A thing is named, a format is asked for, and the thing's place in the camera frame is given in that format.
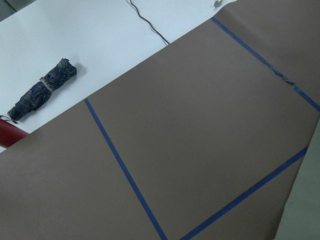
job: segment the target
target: navy blue umbrella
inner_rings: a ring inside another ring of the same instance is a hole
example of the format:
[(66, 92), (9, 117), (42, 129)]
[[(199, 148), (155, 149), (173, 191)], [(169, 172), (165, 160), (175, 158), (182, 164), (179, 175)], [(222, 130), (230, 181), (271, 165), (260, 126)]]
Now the navy blue umbrella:
[(40, 81), (20, 98), (8, 112), (8, 116), (18, 121), (27, 113), (36, 111), (48, 101), (53, 91), (75, 75), (77, 75), (77, 69), (69, 63), (68, 59), (62, 58), (51, 71), (40, 78)]

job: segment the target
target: black cable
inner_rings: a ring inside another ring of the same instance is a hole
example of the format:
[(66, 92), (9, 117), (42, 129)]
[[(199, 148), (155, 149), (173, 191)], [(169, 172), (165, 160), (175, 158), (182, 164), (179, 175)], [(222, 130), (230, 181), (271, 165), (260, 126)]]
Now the black cable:
[(140, 17), (141, 19), (145, 20), (145, 21), (150, 25), (150, 27), (163, 39), (163, 41), (165, 41), (165, 42), (169, 45), (170, 42), (168, 42), (168, 41), (164, 38), (164, 36), (162, 36), (162, 35), (154, 28), (154, 26), (152, 25), (152, 23), (149, 22), (147, 19), (145, 19), (143, 16), (140, 15), (140, 12), (139, 12), (138, 8), (136, 7), (136, 5), (133, 4), (132, 0), (130, 0), (130, 3), (131, 3), (131, 5), (135, 8), (135, 10), (136, 10), (136, 12), (138, 13), (139, 17)]
[(14, 6), (12, 6), (7, 0), (3, 0), (8, 6), (9, 8), (11, 8), (15, 13), (17, 12), (17, 9), (14, 8)]

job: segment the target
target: white table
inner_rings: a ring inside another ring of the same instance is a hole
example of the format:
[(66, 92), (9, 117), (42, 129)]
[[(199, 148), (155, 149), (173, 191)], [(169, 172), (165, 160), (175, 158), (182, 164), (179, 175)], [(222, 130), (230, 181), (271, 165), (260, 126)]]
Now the white table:
[[(133, 2), (171, 43), (235, 1), (223, 0), (218, 8), (214, 0)], [(18, 127), (29, 133), (166, 46), (129, 0), (37, 0), (0, 22), (0, 43), (2, 115), (61, 58), (78, 69), (44, 106), (21, 119)]]

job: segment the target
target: red cylinder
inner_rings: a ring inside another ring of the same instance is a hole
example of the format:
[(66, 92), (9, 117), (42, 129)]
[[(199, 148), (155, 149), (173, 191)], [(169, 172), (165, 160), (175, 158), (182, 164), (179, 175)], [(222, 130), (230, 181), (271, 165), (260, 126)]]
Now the red cylinder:
[(28, 133), (20, 128), (0, 119), (0, 146), (8, 148), (27, 136)]

